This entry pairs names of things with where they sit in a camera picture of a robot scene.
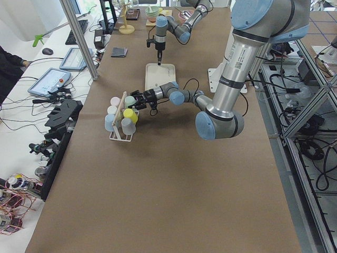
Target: computer mouse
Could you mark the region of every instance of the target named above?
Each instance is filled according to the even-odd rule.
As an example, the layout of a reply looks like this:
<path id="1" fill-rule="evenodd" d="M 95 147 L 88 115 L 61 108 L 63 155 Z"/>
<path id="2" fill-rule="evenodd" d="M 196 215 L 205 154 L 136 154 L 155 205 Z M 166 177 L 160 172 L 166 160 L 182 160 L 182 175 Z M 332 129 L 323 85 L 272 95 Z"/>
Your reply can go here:
<path id="1" fill-rule="evenodd" d="M 52 55 L 54 53 L 54 51 L 51 50 L 50 48 L 46 47 L 46 48 L 42 49 L 42 53 L 46 54 L 46 55 Z"/>

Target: person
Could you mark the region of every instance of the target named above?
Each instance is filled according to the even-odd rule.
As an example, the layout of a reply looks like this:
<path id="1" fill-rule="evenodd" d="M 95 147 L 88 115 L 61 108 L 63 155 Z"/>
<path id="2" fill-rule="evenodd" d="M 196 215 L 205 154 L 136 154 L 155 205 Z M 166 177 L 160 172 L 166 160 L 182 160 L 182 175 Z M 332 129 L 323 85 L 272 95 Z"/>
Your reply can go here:
<path id="1" fill-rule="evenodd" d="M 11 92 L 23 74 L 21 67 L 28 67 L 29 61 L 7 53 L 0 46 L 0 105 Z"/>

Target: white desk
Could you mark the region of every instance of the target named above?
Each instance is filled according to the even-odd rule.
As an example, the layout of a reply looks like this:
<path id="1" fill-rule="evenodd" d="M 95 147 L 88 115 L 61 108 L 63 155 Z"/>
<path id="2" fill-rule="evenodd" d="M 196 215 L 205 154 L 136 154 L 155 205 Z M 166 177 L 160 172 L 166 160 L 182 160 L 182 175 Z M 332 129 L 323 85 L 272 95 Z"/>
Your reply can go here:
<path id="1" fill-rule="evenodd" d="M 88 19 L 88 27 L 84 37 L 87 41 L 88 47 L 92 48 L 93 52 L 96 52 L 94 46 L 94 32 L 89 32 L 89 28 L 93 24 L 97 23 L 97 18 L 92 17 L 91 15 L 87 15 L 82 19 Z M 68 37 L 69 31 L 70 27 L 65 26 L 55 31 L 47 40 L 43 48 L 51 48 L 54 51 L 53 55 L 44 55 L 42 54 L 41 50 L 34 59 L 28 60 L 36 60 L 48 57 L 64 57 L 69 48 L 76 47 L 76 45 L 64 44 L 66 38 Z M 50 67 L 58 68 L 60 66 L 60 63 L 61 60 L 56 59 L 34 62 L 25 71 L 23 76 L 32 76 L 35 78 L 39 78 Z M 71 79 L 77 76 L 77 74 L 78 72 L 72 72 Z M 88 94 L 90 89 L 91 81 L 92 79 L 87 69 L 81 72 L 80 75 L 72 82 L 73 88 L 71 90 L 73 99 L 80 100 L 84 104 L 86 95 Z M 37 121 L 34 123 L 5 121 L 5 123 L 12 129 L 18 129 L 28 124 L 35 124 L 41 132 L 47 132 L 49 130 L 49 128 L 45 127 L 44 124 L 48 119 L 46 118 L 47 115 L 55 105 L 45 103 L 44 106 L 50 105 L 48 108 L 39 106 L 39 104 L 35 105 L 33 113 L 34 115 L 39 115 L 32 116 L 31 99 L 33 99 L 34 97 L 30 96 L 30 94 L 27 92 L 27 89 L 34 82 L 34 79 L 21 79 L 9 94 L 9 99 L 7 98 L 4 101 L 2 110 L 0 111 L 0 116 L 2 119 L 8 120 Z M 29 96 L 31 98 L 30 100 L 25 100 L 20 103 L 11 102 L 11 100 L 18 101 L 21 99 L 25 99 Z M 40 162 L 40 154 L 30 154 L 30 148 L 28 147 L 28 145 L 30 143 L 40 143 L 42 140 L 44 140 L 43 134 L 39 133 L 34 126 L 27 126 L 16 131 L 12 131 L 8 129 L 4 123 L 0 122 L 0 143 L 2 145 L 0 152 L 0 160 L 2 165 L 0 178 L 8 179 L 8 177 L 14 173 L 22 173 L 30 178 L 36 178 L 34 174 L 35 169 L 41 165 L 45 165 L 46 162 Z M 33 208 L 36 209 L 36 211 L 30 210 L 26 214 L 23 219 L 23 229 L 10 236 L 0 235 L 1 253 L 22 253 L 25 251 L 33 234 L 43 206 L 43 201 L 36 200 L 33 205 Z"/>

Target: tablet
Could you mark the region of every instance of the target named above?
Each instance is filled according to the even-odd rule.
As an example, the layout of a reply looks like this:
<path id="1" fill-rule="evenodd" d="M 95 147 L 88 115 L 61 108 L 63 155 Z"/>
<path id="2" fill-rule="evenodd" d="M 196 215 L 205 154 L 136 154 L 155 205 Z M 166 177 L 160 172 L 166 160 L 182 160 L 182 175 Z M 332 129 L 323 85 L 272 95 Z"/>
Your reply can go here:
<path id="1" fill-rule="evenodd" d="M 55 92 L 62 87 L 71 77 L 71 73 L 51 67 L 29 89 L 28 92 L 38 96 L 49 96 L 49 92 Z"/>
<path id="2" fill-rule="evenodd" d="M 92 49 L 89 48 L 89 52 L 90 55 L 92 55 Z M 83 59 L 81 50 L 78 47 L 72 47 L 62 60 L 60 70 L 82 71 L 85 67 L 86 63 Z"/>

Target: black sleeve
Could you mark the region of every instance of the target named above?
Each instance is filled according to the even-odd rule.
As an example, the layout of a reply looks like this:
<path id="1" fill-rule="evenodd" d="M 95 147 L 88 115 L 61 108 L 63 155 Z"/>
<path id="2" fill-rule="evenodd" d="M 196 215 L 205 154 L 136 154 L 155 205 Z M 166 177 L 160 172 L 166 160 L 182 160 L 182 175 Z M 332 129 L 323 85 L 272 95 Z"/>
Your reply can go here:
<path id="1" fill-rule="evenodd" d="M 13 65 L 21 66 L 23 59 L 17 55 L 13 55 L 11 53 L 7 53 L 1 46 L 0 46 L 0 53 L 2 53 L 6 59 L 12 63 Z"/>

